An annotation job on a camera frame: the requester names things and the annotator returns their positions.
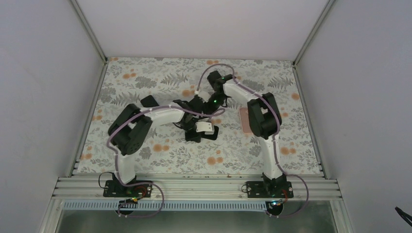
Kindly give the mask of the pink phone case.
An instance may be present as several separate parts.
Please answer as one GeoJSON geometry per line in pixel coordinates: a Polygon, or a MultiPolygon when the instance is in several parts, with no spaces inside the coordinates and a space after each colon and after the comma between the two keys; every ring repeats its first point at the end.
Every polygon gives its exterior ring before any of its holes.
{"type": "Polygon", "coordinates": [[[250,127],[250,122],[249,122],[248,108],[241,107],[239,109],[239,116],[240,116],[240,125],[241,125],[242,132],[244,134],[253,134],[251,127],[250,127]]]}

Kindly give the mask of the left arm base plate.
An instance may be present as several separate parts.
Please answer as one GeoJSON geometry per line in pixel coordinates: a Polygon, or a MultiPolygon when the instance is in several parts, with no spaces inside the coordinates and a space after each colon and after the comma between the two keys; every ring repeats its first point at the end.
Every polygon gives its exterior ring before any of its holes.
{"type": "Polygon", "coordinates": [[[104,197],[115,197],[115,198],[149,198],[152,191],[152,183],[135,181],[138,185],[126,187],[121,185],[119,182],[110,180],[106,181],[103,196],[104,197]]]}

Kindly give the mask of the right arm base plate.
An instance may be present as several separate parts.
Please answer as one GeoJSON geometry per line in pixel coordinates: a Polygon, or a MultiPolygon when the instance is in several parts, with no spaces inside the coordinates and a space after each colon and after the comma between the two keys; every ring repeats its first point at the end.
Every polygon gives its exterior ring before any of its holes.
{"type": "Polygon", "coordinates": [[[266,184],[263,181],[248,181],[245,183],[245,192],[248,198],[293,198],[291,182],[280,184],[266,184]]]}

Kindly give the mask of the aluminium rail frame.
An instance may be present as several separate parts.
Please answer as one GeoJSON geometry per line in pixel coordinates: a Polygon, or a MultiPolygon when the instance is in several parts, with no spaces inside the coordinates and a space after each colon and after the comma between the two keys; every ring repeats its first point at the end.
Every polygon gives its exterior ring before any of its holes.
{"type": "MultiPolygon", "coordinates": [[[[103,199],[105,181],[108,174],[101,177],[72,176],[59,178],[53,199],[103,199]]],[[[247,200],[245,183],[257,181],[258,176],[246,177],[199,177],[199,176],[148,176],[153,181],[151,200],[160,200],[164,195],[166,200],[247,200]]],[[[336,180],[325,180],[322,177],[305,177],[306,186],[297,178],[289,178],[294,193],[293,201],[305,200],[341,200],[342,194],[336,180]]]]}

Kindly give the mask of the blue smartphone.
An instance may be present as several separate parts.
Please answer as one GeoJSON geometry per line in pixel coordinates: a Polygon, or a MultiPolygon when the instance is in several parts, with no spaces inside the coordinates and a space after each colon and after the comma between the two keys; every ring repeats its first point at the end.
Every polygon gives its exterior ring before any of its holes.
{"type": "Polygon", "coordinates": [[[140,103],[145,108],[158,107],[159,103],[152,95],[148,95],[140,100],[140,103]]]}

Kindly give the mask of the floral tablecloth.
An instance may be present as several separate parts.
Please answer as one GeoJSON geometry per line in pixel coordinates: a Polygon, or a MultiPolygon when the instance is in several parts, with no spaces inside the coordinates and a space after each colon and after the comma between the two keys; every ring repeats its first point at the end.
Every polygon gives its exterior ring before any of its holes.
{"type": "MultiPolygon", "coordinates": [[[[108,128],[130,103],[152,95],[163,105],[172,100],[190,100],[196,89],[212,92],[205,69],[222,75],[234,68],[245,86],[274,95],[282,125],[279,134],[282,168],[291,174],[321,174],[289,61],[215,60],[183,58],[112,57],[77,168],[79,173],[114,171],[114,152],[106,146],[108,128]]],[[[138,173],[161,174],[260,174],[263,156],[252,133],[241,126],[244,104],[232,99],[223,115],[212,119],[219,127],[217,140],[187,142],[173,124],[151,128],[135,154],[138,173]]]]}

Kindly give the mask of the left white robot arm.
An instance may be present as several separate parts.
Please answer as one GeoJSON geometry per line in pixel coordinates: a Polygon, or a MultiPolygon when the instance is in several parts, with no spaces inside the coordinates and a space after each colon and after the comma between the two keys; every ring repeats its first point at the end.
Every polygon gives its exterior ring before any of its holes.
{"type": "Polygon", "coordinates": [[[218,130],[204,121],[206,117],[200,110],[190,108],[185,101],[147,108],[127,105],[109,127],[106,142],[106,146],[115,153],[115,178],[125,186],[136,179],[133,154],[142,147],[153,127],[176,124],[184,131],[186,141],[196,143],[208,136],[216,139],[218,130]]]}

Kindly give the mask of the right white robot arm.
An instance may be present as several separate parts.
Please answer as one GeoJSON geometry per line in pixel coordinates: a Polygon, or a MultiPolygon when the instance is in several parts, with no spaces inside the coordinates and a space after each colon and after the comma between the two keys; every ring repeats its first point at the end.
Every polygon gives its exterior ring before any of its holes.
{"type": "Polygon", "coordinates": [[[185,140],[199,143],[201,139],[216,140],[219,128],[209,123],[210,130],[202,130],[205,118],[217,114],[220,107],[226,107],[229,98],[247,105],[249,127],[259,139],[261,151],[266,161],[263,171],[263,186],[269,194],[278,191],[287,182],[286,175],[278,167],[276,156],[276,136],[282,124],[277,103],[272,93],[259,94],[242,85],[233,74],[222,76],[218,71],[211,72],[207,80],[214,93],[207,99],[196,94],[191,101],[175,100],[186,110],[176,127],[184,130],[185,140]]]}

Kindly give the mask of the black object at edge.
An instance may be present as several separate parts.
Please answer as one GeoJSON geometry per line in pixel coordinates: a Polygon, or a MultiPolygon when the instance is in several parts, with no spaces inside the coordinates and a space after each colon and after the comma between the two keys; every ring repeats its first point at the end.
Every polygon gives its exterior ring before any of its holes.
{"type": "Polygon", "coordinates": [[[412,216],[404,212],[402,209],[399,207],[395,207],[395,211],[397,214],[410,226],[412,226],[412,216]]]}

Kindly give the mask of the black phone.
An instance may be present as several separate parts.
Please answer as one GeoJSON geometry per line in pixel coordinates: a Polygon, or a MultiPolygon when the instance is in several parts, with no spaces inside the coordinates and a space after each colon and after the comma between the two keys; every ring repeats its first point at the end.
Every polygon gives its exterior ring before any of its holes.
{"type": "Polygon", "coordinates": [[[219,133],[219,127],[213,126],[214,131],[212,134],[206,134],[206,132],[197,132],[196,128],[193,127],[190,130],[185,131],[185,140],[188,142],[200,143],[201,139],[216,140],[219,133]]]}

